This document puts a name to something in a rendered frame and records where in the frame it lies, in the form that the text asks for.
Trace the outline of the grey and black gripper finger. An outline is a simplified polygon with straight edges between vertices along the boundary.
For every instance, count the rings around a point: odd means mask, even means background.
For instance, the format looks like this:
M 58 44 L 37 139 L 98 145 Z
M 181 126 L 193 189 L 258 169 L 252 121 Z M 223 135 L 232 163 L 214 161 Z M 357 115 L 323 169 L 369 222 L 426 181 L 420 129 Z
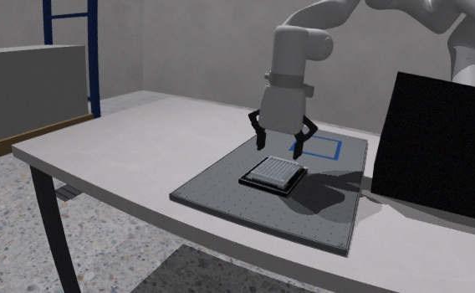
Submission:
M 294 135 L 294 137 L 297 140 L 297 142 L 294 145 L 294 155 L 293 155 L 294 160 L 296 160 L 299 156 L 302 155 L 304 142 L 307 141 L 318 130 L 318 127 L 305 115 L 303 118 L 303 123 L 309 128 L 309 132 L 304 135 L 302 130 L 300 130 L 298 134 Z
M 257 143 L 256 145 L 258 146 L 257 150 L 260 151 L 262 150 L 264 147 L 265 147 L 265 140 L 266 140 L 266 132 L 264 128 L 262 128 L 259 124 L 258 124 L 258 121 L 257 121 L 257 116 L 259 115 L 259 110 L 257 111 L 254 111 L 252 113 L 249 113 L 248 114 L 248 117 L 250 119 L 250 121 L 252 122 L 252 126 L 257 134 Z

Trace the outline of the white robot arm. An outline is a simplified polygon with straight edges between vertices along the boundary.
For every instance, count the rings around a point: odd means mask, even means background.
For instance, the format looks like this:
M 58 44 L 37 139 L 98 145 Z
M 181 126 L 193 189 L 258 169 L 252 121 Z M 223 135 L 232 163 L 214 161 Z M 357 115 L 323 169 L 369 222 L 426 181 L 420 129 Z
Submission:
M 359 2 L 322 0 L 299 10 L 278 26 L 273 37 L 271 72 L 264 76 L 269 84 L 303 88 L 306 97 L 313 97 L 314 86 L 304 84 L 306 59 L 321 61 L 331 55 L 333 39 L 323 29 L 344 24 Z M 401 10 L 437 34 L 445 33 L 465 13 L 467 16 L 447 41 L 451 82 L 475 86 L 475 0 L 365 0 L 365 3 L 376 10 Z

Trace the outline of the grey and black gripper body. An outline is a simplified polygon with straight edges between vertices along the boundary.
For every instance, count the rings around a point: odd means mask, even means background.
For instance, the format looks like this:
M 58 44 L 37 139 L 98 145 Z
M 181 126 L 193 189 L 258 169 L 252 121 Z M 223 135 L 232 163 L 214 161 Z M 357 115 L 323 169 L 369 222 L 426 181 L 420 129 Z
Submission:
M 305 112 L 303 88 L 290 89 L 269 84 L 263 92 L 258 124 L 264 129 L 296 135 L 304 129 Z

